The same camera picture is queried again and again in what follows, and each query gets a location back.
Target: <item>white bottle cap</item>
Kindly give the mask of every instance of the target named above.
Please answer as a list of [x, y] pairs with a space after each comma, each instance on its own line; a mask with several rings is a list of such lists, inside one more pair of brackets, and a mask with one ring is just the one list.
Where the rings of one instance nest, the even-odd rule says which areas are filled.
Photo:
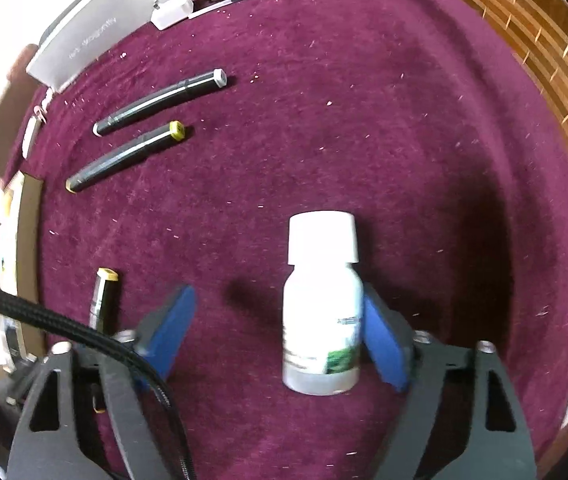
[[292, 216], [288, 225], [288, 264], [332, 260], [355, 264], [355, 218], [343, 211], [311, 211]]

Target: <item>burgundy carpet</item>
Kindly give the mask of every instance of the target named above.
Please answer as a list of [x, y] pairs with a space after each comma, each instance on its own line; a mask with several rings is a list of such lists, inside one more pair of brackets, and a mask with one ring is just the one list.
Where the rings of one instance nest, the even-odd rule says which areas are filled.
[[[218, 66], [230, 88], [91, 133]], [[194, 127], [188, 141], [65, 191], [175, 119]], [[113, 267], [131, 328], [176, 283], [195, 286], [170, 384], [202, 479], [362, 478], [401, 409], [370, 363], [348, 394], [282, 385], [288, 218], [315, 209], [355, 214], [362, 278], [414, 328], [495, 342], [538, 454], [554, 438], [568, 403], [568, 159], [535, 85], [461, 0], [247, 0], [147, 25], [55, 98], [20, 165], [45, 179], [46, 306], [86, 322], [95, 271]]]

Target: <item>pen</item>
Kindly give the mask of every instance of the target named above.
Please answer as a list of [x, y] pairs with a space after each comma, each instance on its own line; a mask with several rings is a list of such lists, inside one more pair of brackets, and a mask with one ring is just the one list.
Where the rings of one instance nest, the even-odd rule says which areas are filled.
[[[97, 279], [95, 280], [91, 311], [88, 319], [90, 328], [100, 333], [107, 332], [107, 329], [110, 328], [114, 311], [117, 308], [119, 291], [120, 277], [118, 274], [106, 267], [97, 269]], [[106, 403], [99, 384], [91, 385], [91, 397], [93, 399], [93, 411], [95, 413], [103, 413], [106, 410]]]
[[171, 121], [94, 160], [66, 181], [66, 189], [77, 193], [107, 176], [141, 162], [153, 153], [175, 145], [185, 136], [184, 125], [180, 121]]
[[234, 4], [235, 2], [241, 2], [242, 0], [222, 0], [221, 2], [217, 2], [215, 4], [209, 5], [208, 7], [204, 7], [203, 9], [196, 10], [189, 14], [189, 20], [201, 16], [202, 14], [206, 14], [207, 12], [211, 12], [212, 10], [221, 9], [230, 4]]
[[160, 110], [210, 94], [225, 86], [226, 73], [221, 68], [185, 79], [113, 112], [93, 125], [93, 133], [101, 137]]

